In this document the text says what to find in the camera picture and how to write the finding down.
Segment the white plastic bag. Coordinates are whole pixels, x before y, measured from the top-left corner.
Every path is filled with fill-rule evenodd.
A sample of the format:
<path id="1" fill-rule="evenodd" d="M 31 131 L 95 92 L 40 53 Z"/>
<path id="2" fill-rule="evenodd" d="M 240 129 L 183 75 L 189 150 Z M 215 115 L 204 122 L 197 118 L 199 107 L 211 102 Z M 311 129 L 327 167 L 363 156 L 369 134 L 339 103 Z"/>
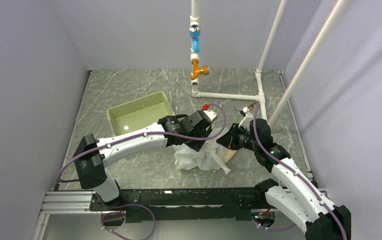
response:
<path id="1" fill-rule="evenodd" d="M 216 140 L 227 132 L 222 131 L 217 137 L 205 141 L 200 151 L 195 151 L 187 145 L 175 145 L 175 164 L 180 170 L 192 170 L 199 168 L 202 171 L 217 171 L 222 169 L 225 174 L 230 173 L 227 162 L 236 153 L 218 144 Z"/>

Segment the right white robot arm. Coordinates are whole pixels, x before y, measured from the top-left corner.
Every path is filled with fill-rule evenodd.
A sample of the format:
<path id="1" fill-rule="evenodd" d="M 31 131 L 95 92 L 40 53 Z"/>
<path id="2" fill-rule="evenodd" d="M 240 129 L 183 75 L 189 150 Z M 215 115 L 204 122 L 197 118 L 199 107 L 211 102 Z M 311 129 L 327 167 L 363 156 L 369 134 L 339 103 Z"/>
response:
<path id="1" fill-rule="evenodd" d="M 337 206 L 308 180 L 290 154 L 274 142 L 266 120 L 252 120 L 248 128 L 235 123 L 216 142 L 230 150 L 252 151 L 257 162 L 278 179 L 255 186 L 256 205 L 281 211 L 307 240 L 351 239 L 349 209 Z"/>

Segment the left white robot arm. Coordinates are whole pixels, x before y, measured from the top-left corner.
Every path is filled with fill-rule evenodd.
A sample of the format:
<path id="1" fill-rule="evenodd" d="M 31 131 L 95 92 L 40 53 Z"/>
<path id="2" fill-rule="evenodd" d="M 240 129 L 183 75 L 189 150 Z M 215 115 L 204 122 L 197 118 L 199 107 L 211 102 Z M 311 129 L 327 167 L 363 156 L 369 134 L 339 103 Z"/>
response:
<path id="1" fill-rule="evenodd" d="M 187 145 L 199 151 L 212 132 L 217 119 L 211 110 L 198 110 L 191 115 L 168 115 L 142 129 L 127 134 L 99 138 L 84 136 L 74 152 L 75 169 L 84 190 L 94 190 L 110 210 L 122 205 L 117 181 L 106 173 L 106 167 L 145 150 Z"/>

